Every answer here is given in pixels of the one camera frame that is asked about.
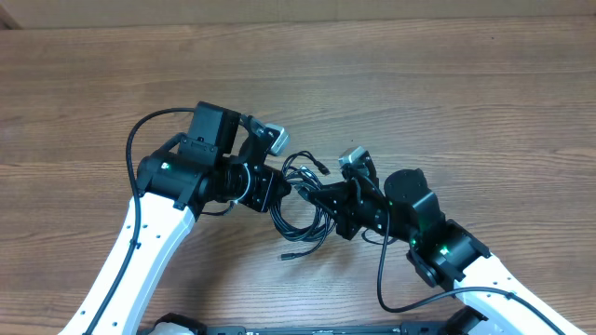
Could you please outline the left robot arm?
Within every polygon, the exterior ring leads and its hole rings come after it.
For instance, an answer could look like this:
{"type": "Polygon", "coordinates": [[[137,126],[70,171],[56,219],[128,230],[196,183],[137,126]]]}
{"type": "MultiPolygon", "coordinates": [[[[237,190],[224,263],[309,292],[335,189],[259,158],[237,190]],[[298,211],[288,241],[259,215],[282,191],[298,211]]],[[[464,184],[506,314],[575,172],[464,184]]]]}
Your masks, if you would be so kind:
{"type": "Polygon", "coordinates": [[[280,171],[266,165],[290,135],[204,101],[190,109],[177,133],[138,165],[132,139],[125,149],[132,191],[121,231],[65,334],[133,334],[171,257],[209,202],[241,204],[257,212],[290,191],[280,171]]]}

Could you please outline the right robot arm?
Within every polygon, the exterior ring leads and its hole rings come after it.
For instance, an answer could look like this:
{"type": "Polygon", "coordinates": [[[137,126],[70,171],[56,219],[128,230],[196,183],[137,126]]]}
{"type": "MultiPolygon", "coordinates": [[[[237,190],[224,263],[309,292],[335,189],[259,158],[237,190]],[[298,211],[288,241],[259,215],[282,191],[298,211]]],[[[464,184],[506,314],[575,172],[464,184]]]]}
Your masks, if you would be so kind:
{"type": "Polygon", "coordinates": [[[581,331],[526,288],[479,239],[447,219],[419,169],[391,174],[382,188],[350,171],[343,182],[301,195],[330,214],[345,239],[365,227],[406,242],[417,274],[465,305],[446,323],[445,334],[581,331]]]}

